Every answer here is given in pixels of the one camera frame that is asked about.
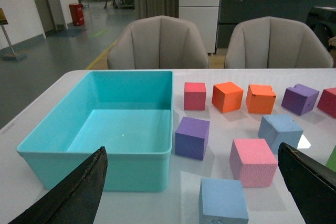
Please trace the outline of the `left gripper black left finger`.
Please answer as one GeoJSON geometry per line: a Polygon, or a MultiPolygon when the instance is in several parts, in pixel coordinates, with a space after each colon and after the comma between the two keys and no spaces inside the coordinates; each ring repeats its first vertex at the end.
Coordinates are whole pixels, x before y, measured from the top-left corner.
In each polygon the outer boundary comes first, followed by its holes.
{"type": "Polygon", "coordinates": [[[93,223],[107,168],[102,146],[10,223],[93,223]]]}

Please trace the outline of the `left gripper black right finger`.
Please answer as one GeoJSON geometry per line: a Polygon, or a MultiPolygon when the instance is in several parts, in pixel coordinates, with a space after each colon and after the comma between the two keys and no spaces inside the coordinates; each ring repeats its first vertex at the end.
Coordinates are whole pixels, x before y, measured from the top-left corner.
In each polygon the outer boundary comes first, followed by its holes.
{"type": "Polygon", "coordinates": [[[335,172],[287,143],[278,166],[305,223],[335,223],[335,172]]]}

